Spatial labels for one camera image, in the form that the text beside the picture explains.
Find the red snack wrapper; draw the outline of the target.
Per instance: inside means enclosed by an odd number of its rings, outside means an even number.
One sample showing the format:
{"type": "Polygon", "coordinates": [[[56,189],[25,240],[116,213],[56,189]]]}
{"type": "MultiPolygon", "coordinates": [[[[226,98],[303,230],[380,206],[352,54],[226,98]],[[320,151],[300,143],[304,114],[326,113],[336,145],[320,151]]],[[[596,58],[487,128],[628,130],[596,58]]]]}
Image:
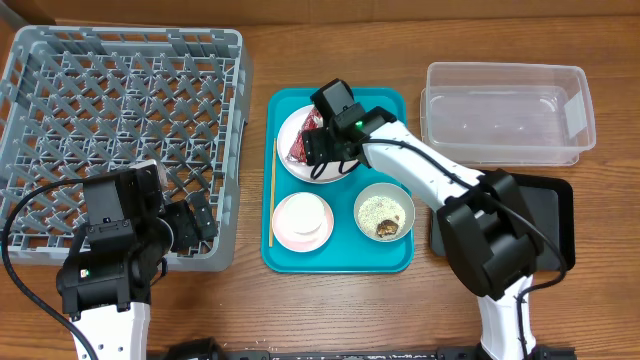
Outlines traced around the red snack wrapper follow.
{"type": "Polygon", "coordinates": [[[300,130],[298,131],[296,139],[287,155],[287,159],[289,161],[293,161],[297,163],[306,163],[307,158],[306,158],[302,133],[308,130],[313,130],[318,127],[322,127],[322,126],[323,126],[322,116],[320,115],[319,111],[315,107],[312,107],[310,112],[306,116],[300,130]]]}

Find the rice pile with food scrap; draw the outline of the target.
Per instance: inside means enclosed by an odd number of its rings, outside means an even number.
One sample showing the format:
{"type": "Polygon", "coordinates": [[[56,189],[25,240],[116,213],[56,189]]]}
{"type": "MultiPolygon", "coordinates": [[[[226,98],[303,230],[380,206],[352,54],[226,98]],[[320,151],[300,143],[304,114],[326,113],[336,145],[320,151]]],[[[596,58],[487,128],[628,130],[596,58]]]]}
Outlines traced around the rice pile with food scrap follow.
{"type": "Polygon", "coordinates": [[[361,230],[379,241],[391,241],[398,237],[406,223],[406,212],[394,199],[372,196],[366,199],[356,213],[361,230]]]}

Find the grey bowl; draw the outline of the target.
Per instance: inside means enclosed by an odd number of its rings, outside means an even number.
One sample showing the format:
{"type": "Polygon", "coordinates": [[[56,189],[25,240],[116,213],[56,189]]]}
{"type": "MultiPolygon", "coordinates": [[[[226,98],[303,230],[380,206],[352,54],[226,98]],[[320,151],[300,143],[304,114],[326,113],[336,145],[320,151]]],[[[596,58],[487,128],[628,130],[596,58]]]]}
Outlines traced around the grey bowl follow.
{"type": "Polygon", "coordinates": [[[409,234],[409,232],[412,230],[414,222],[415,222],[415,206],[414,203],[411,199],[411,196],[401,187],[391,184],[391,183],[375,183],[372,185],[369,185],[368,187],[366,187],[364,190],[361,191],[361,193],[357,196],[355,204],[354,204],[354,219],[355,222],[358,226],[358,228],[360,229],[360,231],[367,236],[368,238],[370,238],[371,240],[377,241],[377,242],[394,242],[394,241],[399,241],[400,239],[402,239],[403,237],[405,237],[406,235],[409,234]],[[379,241],[379,240],[374,240],[373,238],[367,236],[359,227],[357,219],[356,219],[356,213],[357,210],[359,209],[359,207],[362,205],[362,203],[368,199],[369,197],[372,196],[385,196],[385,197],[389,197],[394,199],[396,202],[398,202],[401,207],[405,210],[406,212],[406,223],[404,225],[404,227],[402,228],[401,232],[399,233],[398,237],[395,239],[392,239],[391,241],[379,241]]]}

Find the white paper cup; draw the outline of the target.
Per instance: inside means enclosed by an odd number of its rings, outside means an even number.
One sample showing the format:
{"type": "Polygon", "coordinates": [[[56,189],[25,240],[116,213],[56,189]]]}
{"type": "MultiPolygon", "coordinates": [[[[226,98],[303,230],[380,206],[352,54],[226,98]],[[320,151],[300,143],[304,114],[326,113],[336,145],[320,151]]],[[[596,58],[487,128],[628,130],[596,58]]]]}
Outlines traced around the white paper cup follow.
{"type": "Polygon", "coordinates": [[[322,201],[312,193],[293,194],[285,204],[284,214],[286,225],[297,234],[314,232],[325,218],[322,201]]]}

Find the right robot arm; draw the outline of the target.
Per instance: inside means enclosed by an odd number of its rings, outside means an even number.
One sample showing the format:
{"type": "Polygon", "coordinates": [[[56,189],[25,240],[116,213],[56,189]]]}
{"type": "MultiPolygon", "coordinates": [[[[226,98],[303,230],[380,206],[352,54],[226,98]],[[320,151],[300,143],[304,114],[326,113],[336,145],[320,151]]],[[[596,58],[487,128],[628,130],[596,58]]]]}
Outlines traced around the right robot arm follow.
{"type": "Polygon", "coordinates": [[[478,298],[480,347],[490,359],[527,359],[535,347],[526,302],[545,236],[513,176],[459,165],[415,137],[391,112],[356,101],[335,79],[310,97],[322,127],[303,132],[317,178],[329,162],[356,160],[419,196],[435,213],[449,266],[478,298]]]}

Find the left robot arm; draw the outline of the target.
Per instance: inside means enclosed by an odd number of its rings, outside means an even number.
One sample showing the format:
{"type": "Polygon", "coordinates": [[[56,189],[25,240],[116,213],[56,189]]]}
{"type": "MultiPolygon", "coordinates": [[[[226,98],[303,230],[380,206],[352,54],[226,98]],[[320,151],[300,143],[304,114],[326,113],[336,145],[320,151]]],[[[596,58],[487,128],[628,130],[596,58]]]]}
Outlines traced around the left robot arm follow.
{"type": "Polygon", "coordinates": [[[168,271],[168,252],[217,234],[206,197],[165,202],[158,168],[148,165],[87,178],[88,220],[56,277],[64,314],[79,330],[81,359],[143,359],[151,288],[168,271]]]}

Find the grey dishwasher rack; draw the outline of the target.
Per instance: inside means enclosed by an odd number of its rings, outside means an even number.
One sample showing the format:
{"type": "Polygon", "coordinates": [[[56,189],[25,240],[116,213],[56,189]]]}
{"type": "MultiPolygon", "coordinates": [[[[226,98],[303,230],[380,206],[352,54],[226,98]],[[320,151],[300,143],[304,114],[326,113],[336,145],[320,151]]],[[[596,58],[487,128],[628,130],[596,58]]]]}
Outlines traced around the grey dishwasher rack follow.
{"type": "Polygon", "coordinates": [[[20,29],[1,79],[2,213],[42,185],[153,160],[166,202],[203,198],[215,221],[170,269],[228,268],[252,80],[233,29],[20,29]]]}

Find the large white plate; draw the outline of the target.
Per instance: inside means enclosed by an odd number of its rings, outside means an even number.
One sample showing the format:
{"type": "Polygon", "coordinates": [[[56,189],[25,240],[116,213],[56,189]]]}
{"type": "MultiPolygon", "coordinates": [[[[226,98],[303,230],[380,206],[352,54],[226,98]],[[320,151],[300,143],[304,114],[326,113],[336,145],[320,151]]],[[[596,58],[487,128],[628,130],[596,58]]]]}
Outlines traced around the large white plate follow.
{"type": "Polygon", "coordinates": [[[306,105],[290,114],[280,127],[277,136],[277,153],[285,169],[295,178],[313,184],[326,184],[338,181],[348,176],[347,170],[356,164],[356,161],[346,162],[343,166],[344,174],[339,171],[339,162],[332,162],[317,179],[311,178],[312,166],[294,161],[289,152],[294,145],[298,132],[301,130],[304,121],[312,111],[312,105],[306,105]]]}

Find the wooden chopstick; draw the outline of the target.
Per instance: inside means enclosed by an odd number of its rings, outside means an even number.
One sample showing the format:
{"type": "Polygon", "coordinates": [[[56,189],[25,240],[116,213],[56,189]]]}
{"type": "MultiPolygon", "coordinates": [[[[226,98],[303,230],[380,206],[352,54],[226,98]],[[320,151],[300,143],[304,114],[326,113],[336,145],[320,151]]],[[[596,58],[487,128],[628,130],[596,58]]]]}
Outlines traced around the wooden chopstick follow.
{"type": "Polygon", "coordinates": [[[274,245],[273,215],[275,210],[275,191],[276,191],[276,168],[277,168],[277,138],[273,139],[272,147],[272,164],[271,164],[271,186],[270,186],[270,214],[269,214],[269,240],[268,246],[272,248],[274,245]]]}

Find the small pink plate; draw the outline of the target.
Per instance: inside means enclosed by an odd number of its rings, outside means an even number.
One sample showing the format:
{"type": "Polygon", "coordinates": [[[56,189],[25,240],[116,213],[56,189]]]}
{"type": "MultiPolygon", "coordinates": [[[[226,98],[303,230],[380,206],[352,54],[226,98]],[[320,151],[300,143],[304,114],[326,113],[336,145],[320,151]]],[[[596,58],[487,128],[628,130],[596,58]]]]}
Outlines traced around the small pink plate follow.
{"type": "Polygon", "coordinates": [[[294,233],[286,225],[284,207],[293,194],[282,200],[275,208],[273,215],[273,230],[276,240],[286,249],[297,253],[308,253],[322,247],[330,238],[334,228],[334,216],[329,204],[316,195],[323,203],[325,218],[317,230],[308,234],[294,233]]]}

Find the teal serving tray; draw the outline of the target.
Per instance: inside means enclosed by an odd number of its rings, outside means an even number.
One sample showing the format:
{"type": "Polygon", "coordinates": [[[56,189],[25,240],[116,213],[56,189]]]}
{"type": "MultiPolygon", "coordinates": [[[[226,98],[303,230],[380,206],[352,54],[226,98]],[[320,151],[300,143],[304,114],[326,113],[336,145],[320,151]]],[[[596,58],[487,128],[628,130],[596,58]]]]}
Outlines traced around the teal serving tray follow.
{"type": "Polygon", "coordinates": [[[273,139],[286,118],[310,105],[313,88],[287,88],[270,100],[266,117],[263,181],[261,253],[265,264],[280,273],[396,273],[404,270],[414,255],[414,234],[399,241],[381,243],[371,240],[354,219],[357,196],[375,183],[401,183],[373,169],[360,166],[348,176],[328,184],[312,184],[295,178],[277,160],[275,205],[298,192],[311,192],[326,200],[336,223],[328,241],[319,249],[297,253],[279,242],[272,248],[269,240],[270,186],[273,139]]]}

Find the clear plastic bin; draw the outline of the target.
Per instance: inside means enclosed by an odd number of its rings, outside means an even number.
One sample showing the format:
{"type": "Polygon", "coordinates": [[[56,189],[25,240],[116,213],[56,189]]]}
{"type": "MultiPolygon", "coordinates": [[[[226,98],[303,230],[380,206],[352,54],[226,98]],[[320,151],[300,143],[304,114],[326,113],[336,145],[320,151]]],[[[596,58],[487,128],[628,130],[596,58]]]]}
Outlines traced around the clear plastic bin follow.
{"type": "Polygon", "coordinates": [[[596,145],[577,66],[434,62],[420,112],[423,141],[467,166],[571,166],[596,145]]]}

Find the black tray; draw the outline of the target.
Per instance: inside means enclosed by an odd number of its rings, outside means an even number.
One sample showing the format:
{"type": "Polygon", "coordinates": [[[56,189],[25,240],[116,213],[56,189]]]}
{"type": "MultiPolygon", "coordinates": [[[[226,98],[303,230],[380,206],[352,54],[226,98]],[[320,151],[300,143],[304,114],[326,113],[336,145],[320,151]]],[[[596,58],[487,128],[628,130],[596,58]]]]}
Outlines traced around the black tray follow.
{"type": "MultiPolygon", "coordinates": [[[[511,173],[538,228],[554,243],[563,256],[567,271],[573,269],[575,256],[574,196],[571,185],[559,178],[511,173]]],[[[435,215],[431,220],[431,251],[445,257],[445,249],[435,215]]],[[[547,250],[537,258],[538,271],[559,269],[559,261],[547,250]]]]}

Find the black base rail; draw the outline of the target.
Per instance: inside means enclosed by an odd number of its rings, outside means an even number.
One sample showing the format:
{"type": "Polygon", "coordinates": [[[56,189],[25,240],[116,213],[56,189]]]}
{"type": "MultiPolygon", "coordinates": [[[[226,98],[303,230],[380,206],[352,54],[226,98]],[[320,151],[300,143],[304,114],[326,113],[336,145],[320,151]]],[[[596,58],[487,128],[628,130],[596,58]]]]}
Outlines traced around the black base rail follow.
{"type": "Polygon", "coordinates": [[[490,356],[480,345],[444,347],[424,351],[299,352],[273,353],[266,350],[226,351],[214,338],[180,343],[165,353],[148,352],[151,360],[486,360],[490,356]]]}

